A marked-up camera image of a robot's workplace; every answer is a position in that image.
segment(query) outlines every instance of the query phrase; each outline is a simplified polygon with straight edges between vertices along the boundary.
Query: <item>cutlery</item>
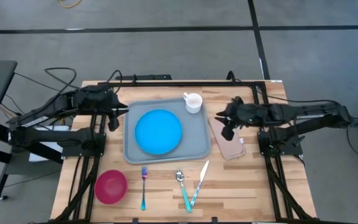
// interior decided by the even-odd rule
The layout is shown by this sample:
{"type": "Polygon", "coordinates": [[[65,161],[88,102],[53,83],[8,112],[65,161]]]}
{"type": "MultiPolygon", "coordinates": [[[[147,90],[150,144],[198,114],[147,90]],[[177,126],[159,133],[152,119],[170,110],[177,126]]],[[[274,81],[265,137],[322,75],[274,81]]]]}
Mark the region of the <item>cutlery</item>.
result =
{"type": "Polygon", "coordinates": [[[142,179],[143,179],[143,199],[142,199],[142,210],[146,210],[146,201],[144,199],[144,185],[147,178],[147,167],[142,167],[142,179]]]}
{"type": "Polygon", "coordinates": [[[185,200],[186,211],[187,211],[187,213],[190,213],[191,212],[191,206],[190,206],[190,203],[189,203],[189,198],[187,197],[187,194],[186,194],[185,186],[183,185],[183,180],[185,179],[185,176],[183,175],[183,172],[180,171],[180,170],[177,170],[176,178],[180,182],[181,192],[183,194],[183,199],[185,200]]]}
{"type": "Polygon", "coordinates": [[[191,203],[190,203],[190,206],[194,206],[194,203],[196,202],[196,198],[197,198],[197,195],[198,195],[198,191],[200,190],[200,187],[201,187],[201,183],[203,182],[203,179],[204,179],[204,176],[205,176],[205,173],[206,173],[206,169],[208,168],[208,164],[209,164],[209,161],[206,161],[203,169],[201,170],[201,173],[200,173],[200,182],[198,183],[198,186],[197,186],[197,190],[196,192],[194,193],[194,196],[193,196],[193,199],[191,199],[191,203]]]}

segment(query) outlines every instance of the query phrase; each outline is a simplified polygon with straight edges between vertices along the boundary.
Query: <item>blue plate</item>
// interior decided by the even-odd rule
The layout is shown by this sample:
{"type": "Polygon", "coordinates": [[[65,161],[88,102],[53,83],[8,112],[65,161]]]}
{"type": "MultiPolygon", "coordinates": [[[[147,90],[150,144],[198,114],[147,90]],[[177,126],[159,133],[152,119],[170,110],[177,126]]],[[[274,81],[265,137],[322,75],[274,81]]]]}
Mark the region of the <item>blue plate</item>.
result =
{"type": "Polygon", "coordinates": [[[174,149],[182,135],[179,119],[167,110],[152,110],[138,120],[135,139],[139,147],[153,155],[165,154],[174,149]]]}

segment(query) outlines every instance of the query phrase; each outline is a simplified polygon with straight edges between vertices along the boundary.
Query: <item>white cup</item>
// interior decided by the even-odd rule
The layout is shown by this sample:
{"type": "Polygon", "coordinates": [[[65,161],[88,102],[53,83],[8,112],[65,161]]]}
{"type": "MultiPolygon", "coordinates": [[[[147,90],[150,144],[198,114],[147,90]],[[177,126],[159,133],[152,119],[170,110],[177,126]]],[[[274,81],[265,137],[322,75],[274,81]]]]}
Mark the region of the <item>white cup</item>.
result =
{"type": "Polygon", "coordinates": [[[203,98],[197,93],[184,93],[183,99],[186,101],[186,110],[189,113],[195,114],[198,113],[203,104],[203,98]]]}

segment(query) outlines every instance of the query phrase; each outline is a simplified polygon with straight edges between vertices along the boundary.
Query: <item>wooden table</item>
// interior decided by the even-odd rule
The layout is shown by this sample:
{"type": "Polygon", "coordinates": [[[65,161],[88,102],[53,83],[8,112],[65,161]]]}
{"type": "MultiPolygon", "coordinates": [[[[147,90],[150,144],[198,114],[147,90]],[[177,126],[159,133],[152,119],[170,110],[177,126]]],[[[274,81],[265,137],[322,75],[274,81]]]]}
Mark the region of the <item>wooden table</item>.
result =
{"type": "MultiPolygon", "coordinates": [[[[95,85],[97,81],[84,82],[95,85]]],[[[266,81],[268,95],[286,98],[282,82],[266,81]]],[[[182,96],[183,92],[199,93],[204,99],[208,118],[222,111],[231,98],[240,96],[244,102],[253,103],[252,92],[246,86],[239,87],[122,87],[118,92],[119,100],[129,104],[137,100],[155,100],[182,96]]],[[[286,103],[269,99],[270,103],[286,103]]],[[[148,165],[146,180],[147,210],[140,209],[142,201],[141,165],[132,165],[122,156],[122,127],[124,116],[119,118],[120,127],[109,132],[104,156],[100,160],[98,175],[110,169],[125,173],[129,190],[122,201],[115,205],[104,205],[95,198],[92,210],[92,222],[131,222],[139,218],[140,222],[210,222],[217,217],[220,222],[274,221],[272,199],[270,196],[267,171],[264,158],[259,154],[257,128],[242,128],[239,135],[244,138],[246,155],[225,161],[211,129],[211,153],[204,159],[164,162],[148,165]],[[185,173],[185,187],[191,199],[197,188],[200,172],[206,160],[209,160],[193,212],[186,213],[180,184],[175,180],[175,170],[185,173]]],[[[77,116],[73,129],[89,126],[89,116],[77,116]]],[[[293,156],[282,156],[283,168],[289,191],[298,203],[311,216],[316,216],[311,198],[308,180],[303,164],[293,156]]],[[[51,218],[58,216],[67,206],[68,195],[73,179],[77,158],[66,159],[63,163],[59,185],[56,192],[51,218]]],[[[285,216],[285,207],[281,192],[277,189],[281,214],[285,216]]],[[[80,218],[85,215],[87,194],[83,197],[80,218]]]]}

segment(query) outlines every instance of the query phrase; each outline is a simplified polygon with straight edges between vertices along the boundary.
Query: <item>pink bowl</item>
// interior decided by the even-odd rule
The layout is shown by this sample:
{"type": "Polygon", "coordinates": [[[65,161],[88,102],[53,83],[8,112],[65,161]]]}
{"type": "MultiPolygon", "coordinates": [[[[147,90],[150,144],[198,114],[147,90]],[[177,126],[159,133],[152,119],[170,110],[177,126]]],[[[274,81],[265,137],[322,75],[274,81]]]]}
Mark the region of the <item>pink bowl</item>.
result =
{"type": "Polygon", "coordinates": [[[101,203],[110,205],[120,201],[127,189],[128,181],[121,171],[107,170],[97,179],[94,193],[101,203]]]}

